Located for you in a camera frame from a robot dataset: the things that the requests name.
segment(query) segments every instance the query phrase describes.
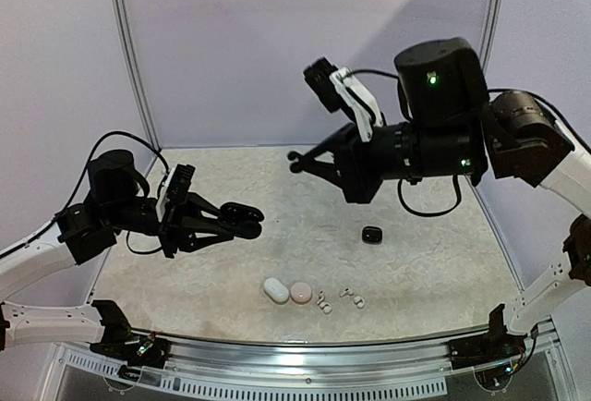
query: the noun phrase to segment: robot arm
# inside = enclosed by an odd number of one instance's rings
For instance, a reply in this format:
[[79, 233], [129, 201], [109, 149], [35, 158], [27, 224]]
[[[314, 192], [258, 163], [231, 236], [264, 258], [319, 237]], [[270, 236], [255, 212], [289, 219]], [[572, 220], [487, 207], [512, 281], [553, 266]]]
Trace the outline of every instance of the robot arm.
[[[258, 237], [263, 214], [234, 202], [218, 209], [189, 192], [194, 171], [191, 165], [175, 167], [155, 199], [147, 197], [148, 183], [135, 170], [130, 152], [110, 151], [91, 161], [90, 192], [84, 202], [64, 209], [24, 242], [0, 252], [0, 302], [4, 301], [0, 350], [28, 343], [79, 341], [129, 365], [163, 366], [169, 343], [154, 334], [132, 334], [113, 301], [59, 308], [23, 306], [6, 299], [51, 273], [95, 258], [116, 243], [122, 230], [158, 237], [168, 258], [178, 250], [195, 251], [234, 237]], [[139, 188], [144, 197], [137, 196]]]
[[[329, 180], [347, 202], [369, 203], [389, 179], [416, 185], [423, 177], [465, 175], [476, 186], [490, 161], [496, 178], [518, 177], [549, 189], [582, 212], [564, 242], [567, 255], [514, 301], [493, 310], [488, 332], [449, 343], [455, 368], [510, 358], [525, 350], [525, 337], [539, 321], [591, 286], [591, 153], [535, 95], [503, 91], [491, 102], [477, 55], [462, 39], [421, 43], [397, 55], [394, 64], [407, 121], [362, 138], [359, 115], [348, 113], [353, 123], [308, 153], [290, 152], [290, 169]], [[329, 111], [346, 111], [343, 103], [354, 109], [358, 99], [336, 88], [332, 67], [325, 59], [308, 67], [308, 85]], [[316, 161], [324, 152], [334, 164]]]

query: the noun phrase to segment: marble tabletop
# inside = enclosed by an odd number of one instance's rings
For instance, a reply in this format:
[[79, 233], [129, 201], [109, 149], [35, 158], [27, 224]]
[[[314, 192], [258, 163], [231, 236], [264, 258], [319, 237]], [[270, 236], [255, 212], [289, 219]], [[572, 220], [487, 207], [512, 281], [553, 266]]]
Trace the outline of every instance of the marble tabletop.
[[[236, 239], [174, 259], [139, 256], [124, 237], [110, 253], [94, 298], [113, 299], [132, 325], [192, 337], [257, 342], [349, 342], [401, 339], [463, 329], [517, 293], [507, 262], [472, 189], [439, 218], [419, 218], [398, 202], [396, 181], [384, 183], [369, 205], [347, 204], [341, 191], [314, 176], [294, 175], [279, 148], [165, 150], [169, 164], [196, 167], [191, 189], [214, 203], [243, 202], [265, 214], [255, 240]], [[156, 164], [152, 192], [162, 177]], [[449, 178], [404, 187], [411, 207], [433, 212], [451, 206]], [[378, 246], [361, 230], [383, 230]], [[131, 236], [134, 249], [157, 239]], [[324, 290], [333, 311], [312, 301], [276, 305], [263, 292], [274, 276], [288, 287]], [[350, 287], [366, 301], [358, 309], [340, 298]]]

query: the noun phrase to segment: white wall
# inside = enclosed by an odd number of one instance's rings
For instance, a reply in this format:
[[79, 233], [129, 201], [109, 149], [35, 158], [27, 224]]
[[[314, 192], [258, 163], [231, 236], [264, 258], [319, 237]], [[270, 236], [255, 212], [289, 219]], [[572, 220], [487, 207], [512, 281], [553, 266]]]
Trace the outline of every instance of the white wall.
[[[127, 0], [130, 27], [163, 146], [315, 143], [329, 115], [302, 70], [393, 70], [406, 46], [462, 35], [479, 46], [488, 0]], [[394, 85], [364, 77], [390, 121]]]
[[[143, 136], [111, 0], [0, 0], [0, 249], [65, 203], [94, 141]], [[137, 166], [151, 155], [132, 147]], [[23, 303], [82, 303], [99, 261], [47, 278]], [[47, 346], [0, 353], [0, 399], [36, 399]]]
[[[502, 0], [490, 63], [490, 87], [535, 91], [559, 107], [591, 141], [591, 7], [588, 0]], [[542, 189], [515, 179], [479, 187], [501, 226], [504, 242], [524, 283], [531, 284], [561, 256], [577, 211]], [[581, 399], [591, 399], [591, 294], [560, 307], [553, 316]]]

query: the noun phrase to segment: green light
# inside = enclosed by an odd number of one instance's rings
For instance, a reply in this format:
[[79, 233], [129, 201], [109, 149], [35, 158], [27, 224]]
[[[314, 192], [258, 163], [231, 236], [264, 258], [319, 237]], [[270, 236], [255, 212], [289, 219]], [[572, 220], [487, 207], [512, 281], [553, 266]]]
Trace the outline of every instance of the green light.
[[427, 74], [427, 83], [430, 86], [435, 87], [439, 81], [440, 77], [438, 76], [437, 72], [429, 71], [429, 73]]

